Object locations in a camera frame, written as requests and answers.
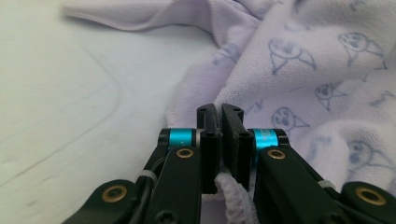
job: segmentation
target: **towel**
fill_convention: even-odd
[[[186,72],[169,127],[194,127],[200,105],[237,105],[247,128],[283,129],[337,190],[359,180],[396,195],[396,1],[67,0],[63,12],[209,32],[219,50]]]

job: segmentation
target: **lavender fabric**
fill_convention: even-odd
[[[338,190],[359,180],[396,195],[395,1],[68,0],[63,11],[209,32],[219,50],[187,71],[169,127],[194,127],[200,105],[237,105],[246,127],[285,130]]]

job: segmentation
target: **patterned fabric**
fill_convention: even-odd
[[[338,190],[348,181],[396,195],[396,1],[69,0],[69,16],[122,30],[199,27],[219,50],[193,65],[169,127],[200,105],[245,110],[248,128],[280,128]]]

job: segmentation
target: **white surface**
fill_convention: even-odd
[[[216,48],[191,27],[67,19],[61,2],[0,2],[0,223],[60,223],[133,180],[186,68]]]

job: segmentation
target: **cloth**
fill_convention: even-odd
[[[193,65],[169,127],[215,103],[248,128],[279,128],[340,190],[363,181],[396,195],[396,1],[68,0],[64,13],[121,30],[199,27],[219,50]]]

